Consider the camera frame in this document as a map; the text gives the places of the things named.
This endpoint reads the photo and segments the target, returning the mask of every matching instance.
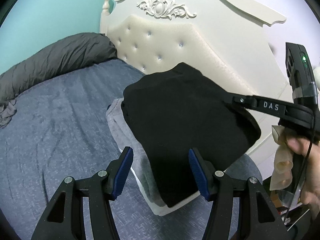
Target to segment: teal wall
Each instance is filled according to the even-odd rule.
[[[0,74],[45,46],[99,32],[103,0],[18,0],[0,27]]]

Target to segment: black cloth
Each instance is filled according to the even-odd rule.
[[[225,93],[185,63],[144,76],[124,90],[124,119],[146,151],[168,207],[198,190],[188,162],[190,148],[197,147],[224,171],[260,137],[249,112],[221,101]]]

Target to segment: tufted headboard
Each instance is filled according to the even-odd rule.
[[[262,26],[286,18],[254,0],[109,0],[100,32],[118,57],[140,71],[167,71],[179,62],[200,70],[225,90],[291,101]],[[262,135],[248,154],[261,163],[274,153],[271,125],[277,119],[252,111]]]

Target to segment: blue bedsheet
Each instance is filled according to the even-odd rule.
[[[22,240],[31,238],[66,176],[91,177],[118,158],[105,114],[124,88],[142,76],[113,59],[42,82],[17,98],[18,112],[0,129],[0,208]],[[229,174],[261,180],[248,156],[232,165]],[[119,236],[126,240],[201,239],[212,206],[198,197],[169,215],[156,216],[131,172],[122,195],[110,204]],[[87,239],[92,239],[87,201],[84,209]]]

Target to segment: metal screw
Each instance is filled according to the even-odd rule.
[[[65,179],[64,179],[64,182],[65,183],[70,183],[72,181],[72,177],[66,177]]]
[[[222,177],[224,175],[223,171],[216,171],[214,173],[217,177]]]
[[[258,179],[256,177],[250,177],[249,181],[253,184],[256,184],[258,182]]]
[[[99,171],[99,172],[98,172],[98,175],[99,175],[100,177],[104,177],[104,176],[106,176],[106,174],[107,174],[107,172],[106,172],[105,170],[102,170],[102,171]]]

